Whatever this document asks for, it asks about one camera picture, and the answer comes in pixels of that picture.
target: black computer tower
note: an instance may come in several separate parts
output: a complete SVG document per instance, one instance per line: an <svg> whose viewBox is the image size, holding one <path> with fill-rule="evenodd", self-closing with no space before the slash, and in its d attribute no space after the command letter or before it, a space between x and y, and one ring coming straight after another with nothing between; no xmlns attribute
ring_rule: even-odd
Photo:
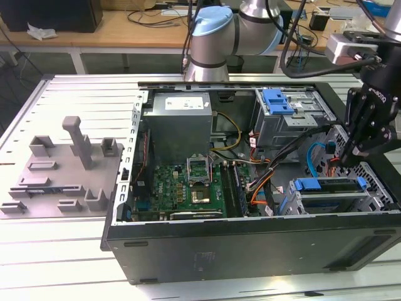
<svg viewBox="0 0 401 301"><path fill-rule="evenodd" d="M10 31L26 31L29 23L43 29L92 33L103 16L100 0L0 0L0 13Z"/></svg>

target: white tissue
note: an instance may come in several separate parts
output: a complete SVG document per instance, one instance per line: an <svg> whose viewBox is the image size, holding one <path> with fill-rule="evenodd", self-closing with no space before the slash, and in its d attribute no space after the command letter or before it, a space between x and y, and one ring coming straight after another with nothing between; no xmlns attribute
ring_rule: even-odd
<svg viewBox="0 0 401 301"><path fill-rule="evenodd" d="M56 31L54 29L41 29L36 28L28 23L27 33L30 36L33 36L37 40L43 40L48 38L55 38L57 36Z"/></svg>

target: metal table surface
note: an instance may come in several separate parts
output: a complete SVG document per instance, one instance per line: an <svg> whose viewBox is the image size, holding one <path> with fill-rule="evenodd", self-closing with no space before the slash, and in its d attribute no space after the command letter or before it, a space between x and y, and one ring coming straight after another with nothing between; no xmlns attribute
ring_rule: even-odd
<svg viewBox="0 0 401 301"><path fill-rule="evenodd" d="M117 137L124 143L138 81L180 81L178 75L72 75L39 83L8 130L0 138L0 200L30 156L34 135L50 135L54 143L71 143L61 128L65 115L82 119L91 140ZM295 82L283 75L232 75L235 81ZM350 87L361 85L351 75L311 78L328 82L346 99ZM397 170L401 156L388 155ZM111 252L99 249L104 218L0 220L0 300L293 300L305 292L321 300L400 300L401 246L397 245L357 272L203 282L128 284Z"/></svg>

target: sticker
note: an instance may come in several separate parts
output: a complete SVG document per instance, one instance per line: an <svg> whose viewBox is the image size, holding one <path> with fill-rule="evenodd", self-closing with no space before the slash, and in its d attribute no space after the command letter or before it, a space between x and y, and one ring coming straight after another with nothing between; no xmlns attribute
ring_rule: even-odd
<svg viewBox="0 0 401 301"><path fill-rule="evenodd" d="M264 212L266 212L266 214L267 214L268 216L273 216L273 210L270 209L269 206L266 206L266 207L265 207Z"/></svg>
<svg viewBox="0 0 401 301"><path fill-rule="evenodd" d="M27 193L44 193L44 190L27 190Z"/></svg>
<svg viewBox="0 0 401 301"><path fill-rule="evenodd" d="M291 104L291 106L293 108L302 108L302 104L300 104L299 102L294 102L294 103Z"/></svg>
<svg viewBox="0 0 401 301"><path fill-rule="evenodd" d="M167 97L166 110L203 110L202 97Z"/></svg>
<svg viewBox="0 0 401 301"><path fill-rule="evenodd" d="M276 187L277 191L273 191L273 194L284 194L284 189L282 186Z"/></svg>
<svg viewBox="0 0 401 301"><path fill-rule="evenodd" d="M256 147L256 138L249 138L249 144L252 148Z"/></svg>

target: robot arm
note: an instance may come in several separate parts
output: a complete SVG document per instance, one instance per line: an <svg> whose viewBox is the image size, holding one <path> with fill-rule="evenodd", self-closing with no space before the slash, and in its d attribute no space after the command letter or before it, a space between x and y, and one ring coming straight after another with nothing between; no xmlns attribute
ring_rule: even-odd
<svg viewBox="0 0 401 301"><path fill-rule="evenodd" d="M283 25L276 0L269 0L271 15ZM190 64L184 73L187 82L228 81L227 55L265 55L281 39L266 10L265 0L246 0L239 14L230 8L203 8L195 20L190 46Z"/></svg>
<svg viewBox="0 0 401 301"><path fill-rule="evenodd" d="M341 164L352 166L361 157L401 147L401 0L395 0L382 33L344 32L328 40L326 56L338 65L369 56L379 59L364 66L363 86L348 92L345 128L349 140Z"/></svg>

